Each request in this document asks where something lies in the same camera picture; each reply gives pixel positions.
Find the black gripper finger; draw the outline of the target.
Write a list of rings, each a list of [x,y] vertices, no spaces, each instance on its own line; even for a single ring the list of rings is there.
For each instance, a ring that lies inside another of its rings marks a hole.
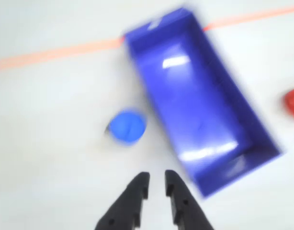
[[[148,199],[150,174],[136,175],[106,213],[99,219],[97,230],[134,230],[141,224],[143,200]]]
[[[173,223],[180,230],[213,230],[186,183],[174,170],[165,171],[166,196],[170,198]]]

